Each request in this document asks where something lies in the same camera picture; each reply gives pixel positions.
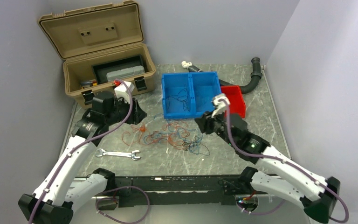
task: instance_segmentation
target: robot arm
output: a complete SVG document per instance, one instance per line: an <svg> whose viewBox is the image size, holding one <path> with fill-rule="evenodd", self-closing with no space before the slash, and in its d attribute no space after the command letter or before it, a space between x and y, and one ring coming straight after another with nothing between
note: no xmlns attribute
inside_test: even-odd
<svg viewBox="0 0 358 224"><path fill-rule="evenodd" d="M202 117L196 118L195 122L202 133L215 133L227 144L231 145L227 130L227 120L222 113L225 111L226 105L221 105L220 99L229 102L224 94L216 96L213 99L216 110L205 112ZM339 180L334 177L325 179L294 163L282 155L268 141L249 132L246 121L242 120L238 114L231 114L230 119L234 143L244 153L235 152L242 159L258 167L267 168L282 178L271 178L257 169L246 167L239 178L239 182L249 189L271 193L288 200L304 209L305 213L312 219L321 223L328 223L337 199L330 192L326 191L322 185L338 194L340 188ZM299 167L304 173L315 178L316 181L312 181L303 172L294 168L294 166Z"/></svg>
<svg viewBox="0 0 358 224"><path fill-rule="evenodd" d="M125 83L130 91L133 90L133 84ZM110 125L122 121L128 114L130 109L128 91L123 84L120 84L115 88L115 92L119 98L109 91L102 91L94 96L92 108L88 109L82 119L76 123L67 147L50 174L32 195L21 196L18 204L27 220L31 218L31 212L39 200L40 204L36 208L33 223L69 224L73 214L90 198L102 191L116 188L115 174L99 168L79 186L69 189L79 168L88 156L96 151L101 139L84 144L74 153L71 153L72 149L86 140L107 132ZM137 100L133 98L131 115L126 123L138 124L146 116L147 114L139 107Z"/></svg>

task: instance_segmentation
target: tan toolbox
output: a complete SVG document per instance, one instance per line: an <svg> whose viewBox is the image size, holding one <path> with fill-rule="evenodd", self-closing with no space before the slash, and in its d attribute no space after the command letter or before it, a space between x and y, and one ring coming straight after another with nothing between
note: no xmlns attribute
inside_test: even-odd
<svg viewBox="0 0 358 224"><path fill-rule="evenodd" d="M138 3L123 3L48 14L39 19L39 25L65 60L65 92L83 108L91 107L94 94L113 92L113 82L82 88L81 82L96 79L92 66L141 55L145 73L124 79L135 85L133 95L154 90L151 61L139 17Z"/></svg>

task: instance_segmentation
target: marble table surface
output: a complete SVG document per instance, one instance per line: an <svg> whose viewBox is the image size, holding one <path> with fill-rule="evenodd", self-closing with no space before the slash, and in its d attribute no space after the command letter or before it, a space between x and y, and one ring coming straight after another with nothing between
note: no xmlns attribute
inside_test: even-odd
<svg viewBox="0 0 358 224"><path fill-rule="evenodd" d="M217 71L220 79L238 85L249 83L250 73L252 72L251 65L197 64L197 66L204 71ZM228 175L240 174L246 166L255 167L252 163L239 158L234 149L216 134L200 134L193 119L181 120L186 123L186 125L184 123L181 123L181 125L186 126L189 130L190 136L186 137L188 140L202 137L202 145L195 147L193 152L177 149L178 147L173 147L166 140L149 145L145 144L145 139L147 139L145 136L148 135L148 132L168 132L169 130L164 131L168 122L177 121L165 120L162 114L162 74L187 72L181 68L180 64L162 64L157 65L156 68L157 72L154 75L156 89L135 96L141 108L148 114L142 121L142 124L146 127L146 132L141 136L142 133L136 130L142 124L137 126L124 124L115 132L105 136L98 146L106 151L131 152L140 150L139 155L142 158L133 161L130 158L108 155L95 157L92 154L80 168L77 176L85 177L99 167L108 169L118 176ZM248 123L249 131L260 135L275 146L279 152L290 158L265 76L260 80L254 91L243 95L243 97L246 104L245 120ZM84 111L80 106L76 106L70 131Z"/></svg>

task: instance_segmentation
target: wrench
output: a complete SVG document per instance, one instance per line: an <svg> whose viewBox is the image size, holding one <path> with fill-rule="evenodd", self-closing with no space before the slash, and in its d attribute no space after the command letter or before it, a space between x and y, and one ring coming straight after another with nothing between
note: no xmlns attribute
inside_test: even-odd
<svg viewBox="0 0 358 224"><path fill-rule="evenodd" d="M101 148L97 149L95 151L95 156L96 157L101 157L104 155L113 155L113 156L122 156L122 157L128 157L131 158L132 160L140 160L141 157L137 156L136 154L139 153L139 150L134 150L130 153L120 153L120 152L109 152L109 151L105 151Z"/></svg>

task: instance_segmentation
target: black hose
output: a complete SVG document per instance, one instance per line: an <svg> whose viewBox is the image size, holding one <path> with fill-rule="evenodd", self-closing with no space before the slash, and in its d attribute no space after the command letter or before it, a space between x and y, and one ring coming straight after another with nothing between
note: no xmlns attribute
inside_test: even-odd
<svg viewBox="0 0 358 224"><path fill-rule="evenodd" d="M247 85L240 86L242 94L247 94L247 93L250 93L251 91L253 91L257 87L260 79L263 76L262 67L260 65L260 58L255 57L252 59L252 67L253 67L253 72L250 74L250 77L251 77L250 82ZM189 66L188 70L189 70L189 72L202 71L194 65ZM220 83L220 86L233 85L233 84L223 81L221 79L219 79L219 83Z"/></svg>

